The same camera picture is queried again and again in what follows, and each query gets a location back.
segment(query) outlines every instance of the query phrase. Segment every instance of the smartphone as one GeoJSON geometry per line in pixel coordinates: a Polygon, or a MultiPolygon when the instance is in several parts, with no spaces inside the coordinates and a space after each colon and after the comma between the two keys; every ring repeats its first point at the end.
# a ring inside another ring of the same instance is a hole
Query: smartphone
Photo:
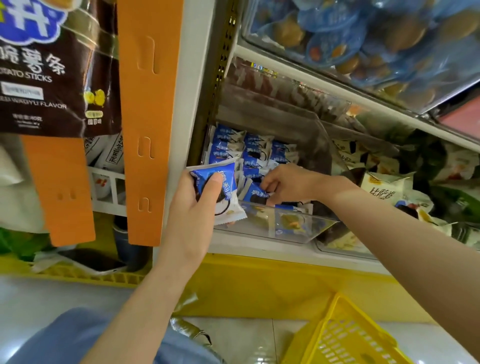
{"type": "Polygon", "coordinates": [[[125,263],[103,255],[94,249],[61,250],[57,254],[92,276],[102,276],[127,269],[125,263]]]}

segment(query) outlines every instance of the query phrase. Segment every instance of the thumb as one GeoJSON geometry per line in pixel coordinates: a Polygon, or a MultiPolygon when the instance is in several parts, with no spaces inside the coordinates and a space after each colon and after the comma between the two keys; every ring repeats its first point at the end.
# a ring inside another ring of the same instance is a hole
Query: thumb
{"type": "Polygon", "coordinates": [[[267,200],[267,206],[275,206],[279,205],[283,202],[283,196],[282,196],[282,191],[277,191],[274,194],[270,196],[270,198],[267,200]]]}
{"type": "Polygon", "coordinates": [[[200,206],[201,209],[214,211],[216,200],[222,190],[222,185],[223,175],[218,172],[214,173],[206,183],[197,205],[200,206]]]}

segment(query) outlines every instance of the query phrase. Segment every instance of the hand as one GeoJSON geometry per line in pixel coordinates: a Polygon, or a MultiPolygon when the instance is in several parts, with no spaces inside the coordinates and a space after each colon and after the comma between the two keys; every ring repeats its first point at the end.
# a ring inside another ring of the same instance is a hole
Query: hand
{"type": "Polygon", "coordinates": [[[269,206],[311,200],[326,203],[332,186],[343,180],[348,181],[342,176],[327,176],[289,163],[271,170],[264,177],[260,188],[268,193],[275,192],[267,201],[269,206]]]}
{"type": "Polygon", "coordinates": [[[223,176],[215,173],[197,202],[190,173],[184,171],[180,177],[170,204],[156,265],[168,266],[184,280],[184,284],[195,273],[208,251],[215,221],[215,204],[222,182],[223,176]]]}

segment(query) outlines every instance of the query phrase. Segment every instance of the floor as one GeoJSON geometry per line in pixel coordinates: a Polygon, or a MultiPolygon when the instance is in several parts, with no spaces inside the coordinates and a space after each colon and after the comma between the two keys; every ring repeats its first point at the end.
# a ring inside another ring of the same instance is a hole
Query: floor
{"type": "MultiPolygon", "coordinates": [[[[0,364],[35,332],[66,310],[86,306],[117,312],[131,291],[0,277],[0,364]]],[[[303,321],[186,318],[211,337],[228,364],[280,364],[303,321]]],[[[380,323],[416,364],[475,364],[443,329],[432,325],[380,323]]]]}

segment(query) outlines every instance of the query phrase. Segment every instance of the white label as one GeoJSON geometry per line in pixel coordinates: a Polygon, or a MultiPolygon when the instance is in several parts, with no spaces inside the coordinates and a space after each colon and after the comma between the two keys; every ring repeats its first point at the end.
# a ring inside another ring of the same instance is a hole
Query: white label
{"type": "Polygon", "coordinates": [[[35,86],[27,86],[13,84],[11,82],[1,82],[1,91],[7,96],[17,96],[34,98],[35,100],[43,100],[43,88],[35,86]]]}

